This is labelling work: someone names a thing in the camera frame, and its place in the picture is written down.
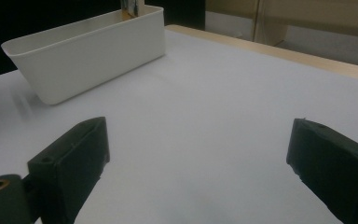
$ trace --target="dark background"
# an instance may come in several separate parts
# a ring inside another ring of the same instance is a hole
[[[164,7],[166,25],[201,30],[205,27],[204,0],[145,0],[145,3]],[[118,9],[119,0],[0,0],[0,75],[17,69],[1,49],[5,41]]]

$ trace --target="white tabletop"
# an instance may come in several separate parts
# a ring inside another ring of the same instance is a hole
[[[285,157],[295,118],[358,142],[358,79],[172,31],[166,45],[55,106],[0,76],[0,175],[105,116],[112,161],[76,223],[340,223]]]

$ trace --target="rectangular white box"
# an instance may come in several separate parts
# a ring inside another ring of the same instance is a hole
[[[2,49],[39,98],[55,105],[162,56],[163,8],[145,6],[129,21],[114,11],[9,40]]]

